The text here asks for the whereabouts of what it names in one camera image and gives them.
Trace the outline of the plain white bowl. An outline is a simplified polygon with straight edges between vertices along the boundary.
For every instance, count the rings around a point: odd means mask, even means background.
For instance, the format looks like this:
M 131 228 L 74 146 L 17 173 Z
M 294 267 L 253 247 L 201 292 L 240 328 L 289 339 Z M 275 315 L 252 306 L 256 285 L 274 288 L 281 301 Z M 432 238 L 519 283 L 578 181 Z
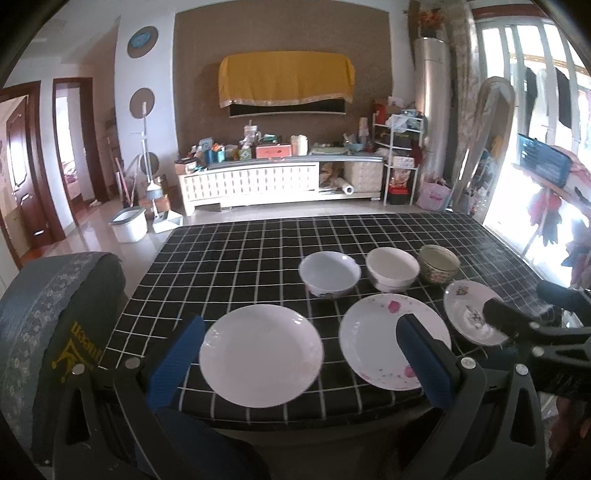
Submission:
M 383 293 L 406 291 L 420 274 L 418 261 L 406 251 L 394 247 L 370 251 L 366 266 L 370 282 Z

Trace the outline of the pink flowered white plate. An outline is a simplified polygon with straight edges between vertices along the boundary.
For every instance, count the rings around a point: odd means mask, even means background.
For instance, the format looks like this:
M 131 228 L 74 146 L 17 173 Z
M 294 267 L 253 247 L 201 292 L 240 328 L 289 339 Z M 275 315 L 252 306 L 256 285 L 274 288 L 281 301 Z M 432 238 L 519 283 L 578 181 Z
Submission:
M 346 363 L 370 385 L 389 391 L 421 387 L 397 341 L 397 323 L 413 314 L 436 339 L 452 345 L 444 320 L 425 303 L 400 294 L 363 298 L 346 311 L 339 325 L 339 346 Z

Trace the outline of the dark wooden door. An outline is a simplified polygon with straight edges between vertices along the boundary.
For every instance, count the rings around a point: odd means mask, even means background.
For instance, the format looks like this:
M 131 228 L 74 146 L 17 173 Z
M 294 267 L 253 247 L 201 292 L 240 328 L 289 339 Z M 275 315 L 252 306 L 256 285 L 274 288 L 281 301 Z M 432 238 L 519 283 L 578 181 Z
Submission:
M 18 268 L 65 238 L 44 165 L 39 81 L 1 90 L 1 231 Z

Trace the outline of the light blue white bowl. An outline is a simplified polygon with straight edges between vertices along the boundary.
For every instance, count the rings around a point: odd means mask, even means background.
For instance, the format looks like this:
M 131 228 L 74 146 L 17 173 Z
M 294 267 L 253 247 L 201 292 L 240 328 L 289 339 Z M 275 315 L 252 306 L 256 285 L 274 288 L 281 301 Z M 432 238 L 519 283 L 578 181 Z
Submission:
M 319 251 L 305 256 L 298 274 L 311 295 L 322 299 L 345 296 L 356 287 L 362 269 L 348 255 L 335 251 Z

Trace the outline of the small floral plate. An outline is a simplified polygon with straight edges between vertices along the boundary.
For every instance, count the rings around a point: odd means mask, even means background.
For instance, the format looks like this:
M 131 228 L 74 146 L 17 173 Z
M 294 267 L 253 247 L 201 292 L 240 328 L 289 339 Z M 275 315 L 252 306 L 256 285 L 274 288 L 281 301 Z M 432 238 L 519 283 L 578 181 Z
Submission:
M 508 340 L 485 320 L 483 308 L 491 299 L 501 297 L 488 286 L 470 280 L 454 281 L 444 294 L 444 308 L 452 326 L 466 340 L 479 346 L 499 346 Z

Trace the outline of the white garment steamer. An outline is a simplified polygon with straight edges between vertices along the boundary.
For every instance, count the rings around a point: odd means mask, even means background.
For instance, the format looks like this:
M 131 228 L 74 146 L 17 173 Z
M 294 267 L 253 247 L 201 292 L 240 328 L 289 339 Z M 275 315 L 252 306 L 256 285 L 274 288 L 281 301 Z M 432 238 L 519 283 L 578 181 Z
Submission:
M 142 120 L 142 129 L 140 133 L 141 139 L 141 149 L 142 149 L 142 159 L 143 165 L 145 169 L 145 177 L 146 177 L 146 188 L 145 188 L 145 198 L 151 205 L 152 210 L 152 230 L 156 234 L 169 232 L 175 230 L 176 228 L 182 225 L 182 216 L 173 211 L 159 211 L 156 205 L 156 201 L 163 197 L 163 190 L 160 185 L 158 185 L 154 179 L 152 174 L 151 168 L 151 160 L 150 154 L 148 151 L 148 137 L 147 137 L 147 103 L 143 101 L 141 103 L 141 120 Z

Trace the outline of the silver standing air conditioner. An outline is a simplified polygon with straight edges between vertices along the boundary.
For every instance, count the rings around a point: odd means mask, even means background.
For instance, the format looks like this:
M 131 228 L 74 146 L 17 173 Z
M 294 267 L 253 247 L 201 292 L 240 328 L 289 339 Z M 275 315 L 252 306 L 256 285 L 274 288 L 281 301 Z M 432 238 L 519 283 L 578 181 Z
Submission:
M 430 37 L 415 41 L 416 108 L 423 115 L 424 181 L 442 178 L 446 163 L 450 108 L 450 51 L 446 42 Z

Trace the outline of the plain white plate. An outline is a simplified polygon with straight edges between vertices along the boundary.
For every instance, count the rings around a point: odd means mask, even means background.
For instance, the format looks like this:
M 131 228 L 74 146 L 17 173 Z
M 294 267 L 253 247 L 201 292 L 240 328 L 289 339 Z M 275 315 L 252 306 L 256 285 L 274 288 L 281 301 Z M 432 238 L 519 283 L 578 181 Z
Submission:
M 315 382 L 324 346 L 315 326 L 287 307 L 238 308 L 209 328 L 198 363 L 204 380 L 222 399 L 270 408 L 301 396 Z

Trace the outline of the white paper roll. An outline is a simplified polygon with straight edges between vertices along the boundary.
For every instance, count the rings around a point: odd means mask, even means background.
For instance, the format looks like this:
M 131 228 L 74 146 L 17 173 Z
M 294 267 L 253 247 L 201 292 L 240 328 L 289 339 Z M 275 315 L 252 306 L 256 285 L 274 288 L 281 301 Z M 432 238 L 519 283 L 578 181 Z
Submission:
M 344 178 L 335 178 L 332 183 L 334 184 L 335 188 L 341 190 L 345 195 L 353 195 L 353 193 L 355 193 L 355 187 Z

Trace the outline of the black white checkered tablecloth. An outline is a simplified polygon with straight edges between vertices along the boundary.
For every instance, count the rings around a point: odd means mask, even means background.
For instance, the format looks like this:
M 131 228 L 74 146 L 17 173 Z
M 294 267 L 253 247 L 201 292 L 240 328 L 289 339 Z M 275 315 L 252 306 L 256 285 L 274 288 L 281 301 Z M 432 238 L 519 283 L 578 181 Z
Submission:
M 373 293 L 368 279 L 338 300 L 311 296 L 297 273 L 308 254 L 341 251 L 356 261 L 376 247 L 411 254 L 428 244 L 460 259 L 459 277 L 491 287 L 515 308 L 544 324 L 561 312 L 541 301 L 538 275 L 476 221 L 452 213 L 385 213 L 189 226 L 164 243 L 128 301 L 109 339 L 101 365 L 117 367 L 144 356 L 180 320 L 200 316 L 212 324 L 249 304 L 281 305 L 304 315 L 325 347 L 318 379 L 290 403 L 247 409 L 217 396 L 197 364 L 187 370 L 175 408 L 231 430 L 296 430 L 407 417 L 426 406 L 420 391 L 390 392 L 363 381 L 346 365 L 339 347 L 339 321 L 346 309 Z

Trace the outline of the pink storage box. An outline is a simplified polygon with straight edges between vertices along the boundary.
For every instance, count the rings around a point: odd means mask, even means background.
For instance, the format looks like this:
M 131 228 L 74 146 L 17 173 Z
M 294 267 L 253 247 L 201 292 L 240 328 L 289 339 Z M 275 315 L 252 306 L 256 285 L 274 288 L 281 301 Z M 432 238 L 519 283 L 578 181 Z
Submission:
M 256 146 L 256 159 L 281 159 L 290 156 L 290 145 L 270 144 Z

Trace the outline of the white mop bucket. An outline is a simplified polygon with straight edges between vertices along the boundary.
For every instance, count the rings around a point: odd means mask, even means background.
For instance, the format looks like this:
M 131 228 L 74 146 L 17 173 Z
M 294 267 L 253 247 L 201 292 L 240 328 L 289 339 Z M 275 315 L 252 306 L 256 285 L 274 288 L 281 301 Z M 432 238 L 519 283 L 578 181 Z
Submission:
M 119 243 L 136 243 L 147 233 L 145 209 L 143 207 L 124 208 L 109 222 L 109 226 Z

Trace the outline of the white TV cabinet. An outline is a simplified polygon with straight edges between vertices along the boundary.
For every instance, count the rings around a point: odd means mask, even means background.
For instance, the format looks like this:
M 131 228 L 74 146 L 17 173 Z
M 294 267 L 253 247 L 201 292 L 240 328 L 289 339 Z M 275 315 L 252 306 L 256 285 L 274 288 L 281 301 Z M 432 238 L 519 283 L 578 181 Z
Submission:
M 222 162 L 178 176 L 184 214 L 201 206 L 236 206 L 317 202 L 346 199 L 379 200 L 382 186 L 351 194 L 341 187 L 321 188 L 322 163 L 384 166 L 375 155 L 308 155 L 280 159 Z

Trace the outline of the grey patterned chair back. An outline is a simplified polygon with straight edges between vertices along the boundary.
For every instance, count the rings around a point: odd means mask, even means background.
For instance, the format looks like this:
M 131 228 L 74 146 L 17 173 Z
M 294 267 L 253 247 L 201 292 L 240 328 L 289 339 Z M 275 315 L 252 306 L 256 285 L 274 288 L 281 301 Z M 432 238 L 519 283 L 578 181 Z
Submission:
M 27 263 L 1 298 L 1 412 L 37 464 L 51 460 L 72 368 L 95 369 L 127 301 L 120 259 L 106 252 Z

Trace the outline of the white metal shelf rack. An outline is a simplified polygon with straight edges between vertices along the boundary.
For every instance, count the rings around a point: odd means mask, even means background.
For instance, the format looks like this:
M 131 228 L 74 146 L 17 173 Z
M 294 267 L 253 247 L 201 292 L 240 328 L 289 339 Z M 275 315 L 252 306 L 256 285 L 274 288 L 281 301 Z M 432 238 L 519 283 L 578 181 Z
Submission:
M 423 161 L 425 117 L 414 109 L 376 111 L 370 131 L 376 152 L 384 156 L 383 203 L 411 206 Z

